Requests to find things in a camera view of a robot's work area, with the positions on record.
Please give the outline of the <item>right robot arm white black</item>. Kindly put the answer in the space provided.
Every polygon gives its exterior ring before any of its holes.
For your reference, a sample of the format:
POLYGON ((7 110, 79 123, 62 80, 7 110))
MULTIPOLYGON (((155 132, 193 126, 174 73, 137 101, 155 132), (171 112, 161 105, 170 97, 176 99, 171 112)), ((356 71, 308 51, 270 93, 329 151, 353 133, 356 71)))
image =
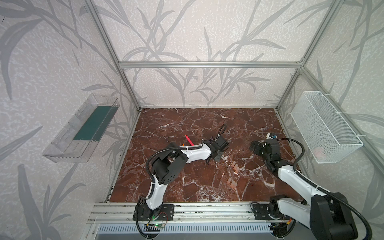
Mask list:
POLYGON ((287 215, 310 229, 318 240, 355 240, 358 230, 353 216, 357 216, 366 228, 365 239, 373 237, 372 228, 366 218, 352 207, 341 193, 332 193, 307 177, 298 169, 298 162, 305 154, 301 147, 300 155, 294 163, 281 158, 280 139, 267 138, 262 142, 253 141, 250 151, 263 158, 267 169, 281 181, 288 184, 307 202, 298 203, 291 198, 279 198, 276 206, 281 214, 287 215))

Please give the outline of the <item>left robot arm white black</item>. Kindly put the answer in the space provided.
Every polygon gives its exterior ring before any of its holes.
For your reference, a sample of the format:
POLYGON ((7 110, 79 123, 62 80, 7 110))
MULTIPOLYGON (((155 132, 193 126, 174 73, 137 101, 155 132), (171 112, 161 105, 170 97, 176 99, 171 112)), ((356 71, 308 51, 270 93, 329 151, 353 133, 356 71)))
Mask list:
POLYGON ((222 136, 194 146, 170 143, 165 149, 153 154, 146 162, 151 178, 149 193, 140 197, 135 207, 134 221, 166 221, 174 217, 175 206, 164 204, 164 195, 170 183, 175 181, 186 164, 195 161, 220 161, 229 142, 222 136))

